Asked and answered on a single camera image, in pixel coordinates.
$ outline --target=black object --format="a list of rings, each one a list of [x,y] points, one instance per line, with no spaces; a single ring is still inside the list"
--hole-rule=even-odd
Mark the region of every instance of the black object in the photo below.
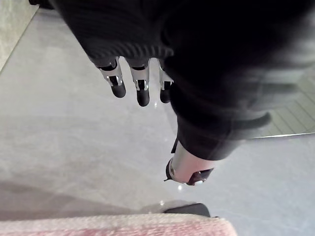
[[[164,89],[160,90],[159,93],[159,98],[162,103],[169,103],[171,98],[170,98],[170,88],[171,88],[171,82],[165,81],[164,82]]]
[[[48,0],[29,0],[29,3],[31,5],[39,4],[40,8],[46,8],[46,9],[50,9],[50,10],[54,9]]]
[[[149,89],[137,90],[137,101],[141,107],[147,106],[150,102]]]
[[[111,86],[111,89],[113,94],[118,98],[122,98],[126,95],[126,88],[124,82],[121,85]]]
[[[208,208],[202,203],[195,203],[192,205],[171,208],[166,210],[164,213],[194,214],[210,217]]]

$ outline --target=gray tile floor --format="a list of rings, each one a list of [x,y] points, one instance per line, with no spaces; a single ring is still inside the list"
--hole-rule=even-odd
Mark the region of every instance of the gray tile floor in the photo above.
[[[203,186],[163,182],[176,126],[159,102],[157,62],[145,108],[121,64],[127,95],[117,99],[63,20],[37,12],[0,74],[0,220],[202,202],[240,236],[314,235],[315,135],[248,141]]]

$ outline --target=pink fabric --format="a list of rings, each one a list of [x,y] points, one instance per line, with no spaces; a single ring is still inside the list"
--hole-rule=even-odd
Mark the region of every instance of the pink fabric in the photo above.
[[[59,221],[56,219],[27,223],[9,222],[8,226],[5,222],[1,222],[0,226],[4,226],[4,230],[1,232],[0,229],[0,236],[237,236],[232,225],[225,220],[200,216],[194,219],[194,216],[186,218],[183,215],[174,215],[174,218],[167,216],[167,218],[167,220],[174,220],[174,223],[166,223],[160,214],[157,220],[150,216],[147,222],[143,215],[139,222],[135,216],[132,217],[132,221],[124,216],[122,219],[84,217],[73,220],[58,219]]]

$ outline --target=robotic finger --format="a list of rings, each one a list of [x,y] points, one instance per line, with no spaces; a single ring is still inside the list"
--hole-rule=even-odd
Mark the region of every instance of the robotic finger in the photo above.
[[[107,65],[99,67],[99,70],[109,83],[113,94],[118,98],[122,98],[126,94],[126,88],[118,59],[119,57],[109,58]]]

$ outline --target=robotic hand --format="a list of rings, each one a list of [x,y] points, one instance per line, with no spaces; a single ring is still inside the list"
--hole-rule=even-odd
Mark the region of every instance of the robotic hand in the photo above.
[[[297,95],[315,62],[313,1],[50,0],[116,97],[130,65],[140,106],[149,103],[149,59],[160,62],[160,99],[178,133],[167,179],[203,183],[215,163]]]

